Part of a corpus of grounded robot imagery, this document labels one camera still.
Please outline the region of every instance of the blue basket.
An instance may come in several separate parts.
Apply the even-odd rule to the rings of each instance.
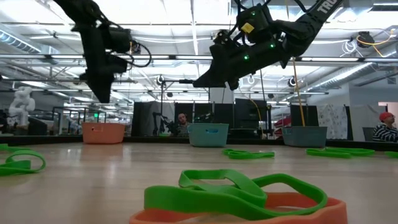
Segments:
[[[189,142],[195,147],[224,147],[229,124],[196,123],[188,126]]]

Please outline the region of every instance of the green rubber band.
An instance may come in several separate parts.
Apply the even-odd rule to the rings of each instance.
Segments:
[[[328,147],[325,149],[307,149],[306,153],[311,156],[350,159],[353,156],[371,156],[374,154],[374,150]]]
[[[234,149],[224,149],[223,154],[230,159],[260,159],[275,157],[274,152],[249,152]]]
[[[307,153],[307,155],[311,156],[323,156],[323,157],[344,158],[344,159],[352,158],[352,155],[347,152],[330,152],[322,149],[307,149],[305,152]]]
[[[183,213],[226,213],[247,220],[264,220],[283,215],[311,214],[323,208],[328,201],[328,197],[323,190],[286,174],[273,174],[252,180],[248,180],[247,177],[241,179],[242,176],[235,170],[184,171],[180,179],[180,185],[184,188],[153,186],[145,189],[144,208],[157,208]],[[227,177],[236,185],[210,187],[207,186],[210,184],[195,184],[192,181],[192,179],[215,179],[217,177]],[[318,204],[302,210],[275,212],[256,203],[251,203],[256,202],[255,199],[259,196],[256,192],[260,191],[261,187],[276,183],[287,184]]]
[[[44,156],[38,152],[30,149],[9,147],[0,148],[0,151],[13,152],[9,157],[7,157],[6,162],[0,165],[0,176],[15,175],[15,174],[33,174],[40,172],[46,166]],[[15,156],[35,156],[42,161],[42,165],[38,169],[31,169],[30,160],[15,161],[13,157]]]
[[[371,149],[356,149],[356,148],[335,148],[327,147],[327,151],[330,152],[346,152],[350,153],[352,156],[372,156],[374,155],[374,150]]]
[[[398,152],[384,152],[386,156],[398,159]]]

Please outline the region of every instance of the red hat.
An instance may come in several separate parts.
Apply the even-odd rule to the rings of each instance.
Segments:
[[[383,113],[380,114],[379,119],[381,121],[384,121],[385,119],[390,118],[392,116],[394,116],[394,115],[392,113],[390,113],[390,112],[383,112]]]

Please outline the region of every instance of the person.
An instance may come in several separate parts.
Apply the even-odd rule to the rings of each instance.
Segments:
[[[178,115],[178,134],[177,137],[188,137],[188,125],[187,116],[184,113]]]
[[[398,130],[393,127],[395,116],[389,112],[383,112],[379,116],[380,123],[373,130],[373,141],[398,142]]]

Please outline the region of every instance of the black chair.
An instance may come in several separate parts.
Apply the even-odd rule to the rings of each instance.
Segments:
[[[365,141],[373,141],[373,130],[374,128],[362,128]]]
[[[36,118],[29,117],[28,118],[28,128],[27,134],[30,136],[46,136],[47,135],[47,125]]]

